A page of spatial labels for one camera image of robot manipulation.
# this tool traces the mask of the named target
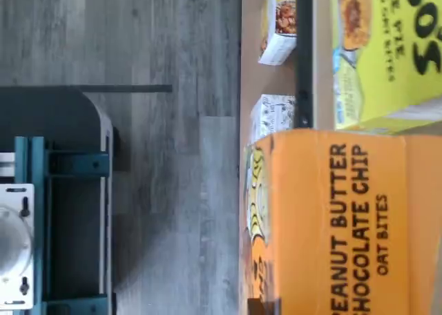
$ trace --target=white box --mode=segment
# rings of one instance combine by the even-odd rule
[[[261,16],[261,64],[281,65],[296,47],[296,0],[265,0]]]
[[[288,95],[261,95],[251,112],[250,143],[278,131],[294,127],[295,97]]]

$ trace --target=box label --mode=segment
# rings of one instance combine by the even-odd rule
[[[383,157],[374,155],[379,151],[372,147],[329,146],[329,305],[333,315],[409,312],[405,177],[391,181]],[[392,166],[400,166],[405,160],[399,155],[392,161]]]

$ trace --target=orange cereal box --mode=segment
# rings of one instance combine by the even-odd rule
[[[312,130],[250,146],[241,314],[442,314],[441,149]]]

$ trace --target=yellow cereal box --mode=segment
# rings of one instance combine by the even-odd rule
[[[336,128],[442,120],[442,0],[331,0]]]
[[[249,314],[442,314],[441,149],[442,137],[306,130],[249,147]]]

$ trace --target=small snack box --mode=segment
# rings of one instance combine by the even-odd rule
[[[281,65],[296,47],[296,0],[265,0],[259,63]]]

